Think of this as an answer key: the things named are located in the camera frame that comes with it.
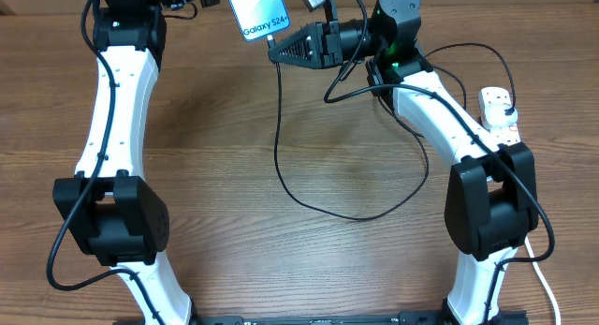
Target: white power strip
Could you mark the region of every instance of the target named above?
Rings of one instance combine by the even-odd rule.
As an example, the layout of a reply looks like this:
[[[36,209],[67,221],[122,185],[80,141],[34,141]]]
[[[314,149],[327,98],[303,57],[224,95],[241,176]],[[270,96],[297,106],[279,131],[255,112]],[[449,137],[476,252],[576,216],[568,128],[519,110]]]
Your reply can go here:
[[[482,125],[492,135],[499,138],[508,146],[521,141],[517,124],[518,111],[514,111],[509,115],[505,112],[512,107],[512,101],[507,90],[501,87],[486,87],[478,94],[478,104],[480,105]],[[528,237],[524,240],[524,245],[526,246],[528,256],[533,258],[534,252]],[[555,314],[555,324],[562,325],[560,306],[553,295],[553,291],[551,291],[545,276],[541,273],[539,264],[533,263],[533,267],[551,300],[553,313]]]

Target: black bracket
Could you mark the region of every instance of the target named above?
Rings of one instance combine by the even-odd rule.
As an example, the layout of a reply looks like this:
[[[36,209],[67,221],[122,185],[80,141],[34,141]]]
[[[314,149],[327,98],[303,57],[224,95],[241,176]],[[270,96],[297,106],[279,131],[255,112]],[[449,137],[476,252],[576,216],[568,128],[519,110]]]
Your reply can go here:
[[[167,21],[159,5],[146,0],[105,0],[109,7],[99,10],[94,26],[94,44],[100,51],[109,46],[148,49],[161,67],[167,43]]]
[[[269,49],[269,59],[312,69],[343,64],[343,49],[337,7],[334,0],[325,0],[327,22],[313,22]]]
[[[410,55],[404,57],[400,62],[396,62],[395,64],[381,64],[381,60],[376,56],[366,62],[366,70],[368,71],[367,80],[370,86],[399,84],[403,82],[405,77],[418,72],[433,72],[432,64],[424,58],[422,50],[417,45]],[[392,111],[395,110],[392,89],[375,90],[372,91],[372,94],[373,96],[382,97],[387,106],[389,106]]]
[[[78,176],[54,182],[54,204],[64,219],[88,181]],[[112,193],[114,202],[102,202],[106,193]],[[150,265],[167,247],[167,206],[138,176],[97,179],[75,214],[69,228],[75,242],[103,266],[128,261]]]
[[[536,198],[531,150],[522,142],[500,145],[498,155]],[[488,177],[503,182],[502,188],[489,192]],[[523,245],[528,232],[538,225],[538,212],[523,190],[485,155],[465,157],[451,167],[445,220],[456,247],[485,260],[504,248]]]
[[[379,38],[379,64],[412,58],[422,24],[419,10],[420,0],[377,0],[370,31]]]

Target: power plug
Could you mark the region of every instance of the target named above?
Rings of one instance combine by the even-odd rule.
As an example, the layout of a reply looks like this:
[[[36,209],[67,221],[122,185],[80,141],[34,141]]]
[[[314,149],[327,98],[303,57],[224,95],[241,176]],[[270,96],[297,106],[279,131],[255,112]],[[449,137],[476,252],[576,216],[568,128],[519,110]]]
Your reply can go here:
[[[492,135],[503,143],[512,145],[521,141],[518,131],[518,110],[511,114],[506,111],[512,107],[509,92],[501,87],[486,87],[478,94],[481,121]]]

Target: green led light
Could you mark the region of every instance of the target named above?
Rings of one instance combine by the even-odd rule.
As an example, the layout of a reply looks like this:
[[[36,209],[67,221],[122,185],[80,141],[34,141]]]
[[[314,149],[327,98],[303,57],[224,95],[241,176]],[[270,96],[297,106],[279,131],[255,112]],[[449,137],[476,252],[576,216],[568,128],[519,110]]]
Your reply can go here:
[[[391,47],[387,50],[385,55],[387,57],[392,57],[393,55],[395,55],[396,52],[397,52],[397,45],[395,44],[395,42],[393,42],[393,44],[391,44]]]

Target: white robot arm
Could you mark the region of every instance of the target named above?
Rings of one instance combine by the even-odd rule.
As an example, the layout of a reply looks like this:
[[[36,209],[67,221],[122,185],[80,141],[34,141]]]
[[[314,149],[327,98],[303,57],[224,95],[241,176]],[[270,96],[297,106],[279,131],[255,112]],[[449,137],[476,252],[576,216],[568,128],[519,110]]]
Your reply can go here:
[[[148,102],[158,79],[166,37],[166,22],[159,5],[180,6],[185,1],[189,0],[107,0],[109,8],[99,12],[95,25],[95,44],[114,75],[117,84],[116,106],[104,164],[92,190],[87,193],[87,203],[80,207],[80,213],[77,218],[73,218],[69,229],[83,253],[95,255],[102,265],[111,267],[113,271],[127,269],[137,274],[145,291],[140,290],[131,274],[119,273],[136,298],[145,324],[191,325],[201,321],[204,325],[229,325],[228,320],[220,318],[218,321],[198,318],[192,300],[180,288],[165,252],[168,242],[168,210],[164,202],[147,186],[143,174],[142,147]],[[200,1],[203,7],[217,2]],[[360,54],[375,56],[367,65],[371,84],[393,84],[401,80],[406,85],[441,95],[493,153],[503,153],[512,161],[510,166],[517,171],[521,171],[519,168],[522,167],[524,172],[530,172],[530,151],[506,151],[496,137],[453,100],[438,75],[425,68],[426,62],[415,49],[414,42],[408,40],[408,45],[404,45],[406,38],[414,39],[419,28],[419,0],[402,0],[408,3],[405,12],[403,9],[397,12],[394,4],[397,0],[379,0],[368,31],[360,28],[359,22],[339,23],[334,4],[330,0],[305,1],[313,8],[317,8],[318,4],[325,6],[328,26],[323,26],[322,23],[306,26],[280,45],[271,48],[271,61],[310,68],[339,66],[348,60],[349,54],[358,52],[356,47],[359,48],[359,43],[362,43],[364,48]],[[388,31],[393,29],[393,25],[397,25],[397,31]],[[405,53],[407,60],[391,64],[389,60],[397,59],[397,52]],[[99,61],[98,73],[92,127],[76,167],[76,176],[74,179],[59,179],[54,186],[54,201],[65,219],[69,217],[76,201],[80,200],[83,188],[95,170],[105,131],[104,123],[110,111],[109,79],[104,65]],[[488,199],[486,206],[483,204],[486,210],[482,209],[480,215],[473,217],[472,210],[476,210],[478,206],[470,204],[473,193],[466,190],[466,187],[479,184],[475,188],[482,189],[485,198],[489,194],[486,188],[489,175],[485,174],[493,173],[493,170],[486,169],[492,168],[489,163],[484,162],[488,153],[473,143],[472,137],[456,119],[456,114],[437,100],[403,88],[395,88],[387,94],[387,99],[390,99],[394,111],[422,132],[452,169],[449,193],[457,195],[447,197],[446,222],[452,240],[460,250],[458,272],[444,311],[431,318],[435,321],[437,318],[442,319],[451,324],[474,325],[496,319],[494,324],[503,324],[505,318],[499,317],[500,310],[497,306],[498,288],[494,290],[491,304],[485,305],[492,286],[493,272],[498,261],[514,257],[519,242],[523,241],[530,229],[536,228],[536,219],[529,218],[529,214],[519,214],[524,210],[520,207],[520,198],[514,194],[514,197],[507,199],[505,193]],[[521,159],[511,159],[512,152]],[[470,183],[472,179],[467,177],[473,173],[478,177]],[[105,197],[113,197],[114,203],[97,204]],[[506,222],[505,218],[497,217],[495,213],[518,217],[517,220],[521,223],[516,227],[516,236],[511,231],[507,232],[508,236],[504,235],[504,229],[513,223]],[[504,272],[499,273],[497,286],[501,286],[503,278]],[[156,313],[151,311],[149,303]],[[399,318],[403,321],[402,325],[410,325],[420,321],[421,315],[421,312],[404,312]],[[240,318],[234,319],[231,324],[240,325]],[[395,317],[389,319],[391,322],[398,321]],[[527,322],[522,314],[515,315],[515,319],[522,321],[521,323]],[[257,325],[279,323],[276,319],[248,322]],[[286,320],[281,320],[280,323],[285,324]]]

